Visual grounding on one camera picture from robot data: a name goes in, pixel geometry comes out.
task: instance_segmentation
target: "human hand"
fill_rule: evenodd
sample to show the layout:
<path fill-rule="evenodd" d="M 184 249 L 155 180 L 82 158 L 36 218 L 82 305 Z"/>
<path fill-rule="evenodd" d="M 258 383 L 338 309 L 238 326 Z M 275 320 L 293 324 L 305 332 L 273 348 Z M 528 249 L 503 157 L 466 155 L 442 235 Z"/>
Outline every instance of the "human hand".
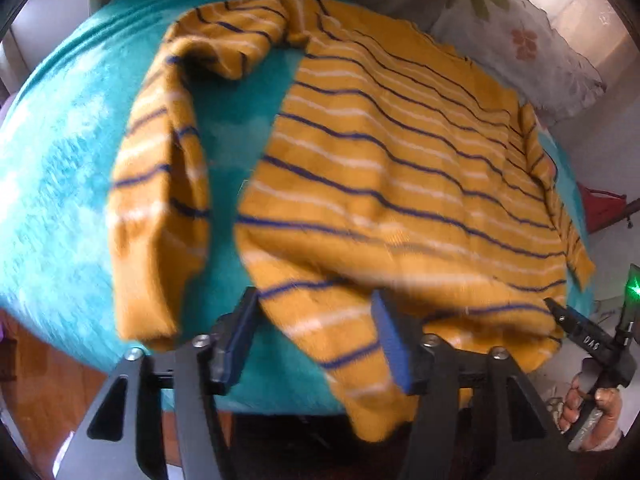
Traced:
<path fill-rule="evenodd" d="M 567 431 L 580 415 L 582 394 L 578 389 L 578 376 L 574 377 L 571 389 L 564 397 L 564 407 L 558 420 L 560 430 Z M 600 388 L 594 396 L 602 417 L 582 443 L 583 451 L 590 451 L 607 440 L 618 428 L 618 419 L 622 410 L 622 398 L 617 388 Z"/>

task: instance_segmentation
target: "bed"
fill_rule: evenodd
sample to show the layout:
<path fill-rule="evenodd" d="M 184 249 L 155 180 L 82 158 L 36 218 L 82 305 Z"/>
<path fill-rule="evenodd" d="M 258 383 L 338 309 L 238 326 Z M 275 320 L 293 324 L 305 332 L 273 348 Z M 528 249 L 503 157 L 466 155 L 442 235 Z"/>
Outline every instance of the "bed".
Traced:
<path fill-rule="evenodd" d="M 104 222 L 110 171 L 166 28 L 185 10 L 211 1 L 111 2 L 36 69 L 0 130 L 0 306 L 43 340 L 103 371 L 135 344 L 121 341 L 114 326 Z M 241 82 L 204 75 L 193 82 L 219 214 L 206 270 L 188 288 L 183 340 L 208 330 L 251 284 L 232 238 L 236 203 L 301 57 L 296 50 L 275 49 Z M 248 114 L 246 102 L 252 102 Z M 542 142 L 558 168 L 567 211 L 586 238 L 566 156 L 549 134 Z M 567 274 L 567 304 L 588 314 L 590 292 Z M 343 410 L 322 369 L 266 322 L 241 383 L 219 407 L 314 415 Z"/>

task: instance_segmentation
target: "floral pillowcase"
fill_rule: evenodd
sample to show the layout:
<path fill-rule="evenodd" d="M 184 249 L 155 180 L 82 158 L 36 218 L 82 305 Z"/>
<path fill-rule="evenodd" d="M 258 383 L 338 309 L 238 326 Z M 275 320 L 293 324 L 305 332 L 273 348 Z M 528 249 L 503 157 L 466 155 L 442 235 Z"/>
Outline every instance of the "floral pillowcase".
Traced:
<path fill-rule="evenodd" d="M 604 94 L 598 71 L 529 0 L 448 0 L 428 33 L 517 90 L 546 126 Z"/>

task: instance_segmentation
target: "green led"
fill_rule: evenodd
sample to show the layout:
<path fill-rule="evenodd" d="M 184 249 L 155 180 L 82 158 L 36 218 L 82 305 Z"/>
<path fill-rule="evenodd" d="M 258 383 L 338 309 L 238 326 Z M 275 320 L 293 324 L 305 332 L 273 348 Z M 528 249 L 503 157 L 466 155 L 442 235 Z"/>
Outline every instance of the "green led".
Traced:
<path fill-rule="evenodd" d="M 634 302 L 640 302 L 640 267 L 631 265 L 629 277 L 626 280 L 626 298 Z"/>
<path fill-rule="evenodd" d="M 637 283 L 631 285 L 629 289 L 631 289 L 631 292 L 640 298 L 640 286 Z"/>

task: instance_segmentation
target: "screw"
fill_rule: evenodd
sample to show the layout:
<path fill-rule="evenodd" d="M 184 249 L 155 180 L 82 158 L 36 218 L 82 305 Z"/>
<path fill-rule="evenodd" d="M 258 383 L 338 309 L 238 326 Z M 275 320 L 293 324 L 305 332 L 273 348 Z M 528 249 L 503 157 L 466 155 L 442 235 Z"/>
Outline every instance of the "screw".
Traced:
<path fill-rule="evenodd" d="M 209 344 L 209 336 L 207 334 L 200 334 L 193 338 L 191 341 L 196 348 L 202 348 L 203 346 L 207 346 Z"/>
<path fill-rule="evenodd" d="M 142 348 L 130 348 L 124 354 L 124 358 L 127 361 L 135 361 L 140 359 L 145 353 L 142 351 Z"/>
<path fill-rule="evenodd" d="M 425 334 L 422 337 L 421 344 L 427 348 L 433 348 L 440 344 L 441 339 L 435 334 Z"/>
<path fill-rule="evenodd" d="M 509 352 L 502 346 L 494 346 L 493 348 L 491 348 L 491 357 L 493 357 L 494 359 L 498 359 L 499 361 L 504 361 L 507 357 L 509 357 Z"/>

